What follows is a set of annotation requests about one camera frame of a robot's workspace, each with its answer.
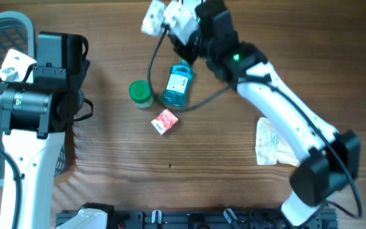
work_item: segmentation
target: wooden surface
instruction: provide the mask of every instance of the wooden surface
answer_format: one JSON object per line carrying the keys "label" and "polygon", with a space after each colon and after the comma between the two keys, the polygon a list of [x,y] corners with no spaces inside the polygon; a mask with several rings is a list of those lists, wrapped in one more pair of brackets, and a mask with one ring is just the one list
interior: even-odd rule
{"label": "wooden surface", "polygon": [[[340,228],[366,228],[366,1],[230,1],[227,6],[240,38],[256,44],[313,111],[340,131],[352,128],[361,137],[357,186],[365,215],[355,221],[340,213],[339,223]],[[37,31],[83,34],[90,42],[83,91],[94,102],[95,114],[76,124],[68,137],[73,159],[55,180],[52,222],[55,213],[85,202],[164,211],[279,206],[290,194],[293,167],[257,165],[255,124],[261,114],[237,94],[226,92],[184,114],[163,137],[150,124],[159,108],[138,110],[129,99],[128,87],[146,78],[158,40],[140,32],[147,7],[0,6],[0,11],[27,14]],[[165,41],[152,70],[155,91],[164,89],[169,67],[177,61]],[[225,86],[203,61],[194,71],[191,102]],[[355,210],[348,188],[335,200]]]}

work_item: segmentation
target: clear plastic bag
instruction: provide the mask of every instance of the clear plastic bag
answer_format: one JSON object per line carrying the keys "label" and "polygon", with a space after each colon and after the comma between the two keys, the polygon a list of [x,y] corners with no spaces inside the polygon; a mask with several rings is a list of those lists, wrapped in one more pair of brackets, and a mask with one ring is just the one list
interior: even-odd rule
{"label": "clear plastic bag", "polygon": [[299,166],[292,148],[285,138],[277,133],[267,118],[259,118],[255,152],[258,165],[275,165],[276,162]]}

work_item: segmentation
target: white label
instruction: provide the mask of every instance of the white label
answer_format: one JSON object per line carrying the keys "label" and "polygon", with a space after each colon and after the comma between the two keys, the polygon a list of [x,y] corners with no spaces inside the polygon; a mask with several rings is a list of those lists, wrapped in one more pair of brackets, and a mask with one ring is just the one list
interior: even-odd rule
{"label": "white label", "polygon": [[171,74],[166,89],[184,93],[188,80],[189,79],[187,77],[179,76],[178,74]]}

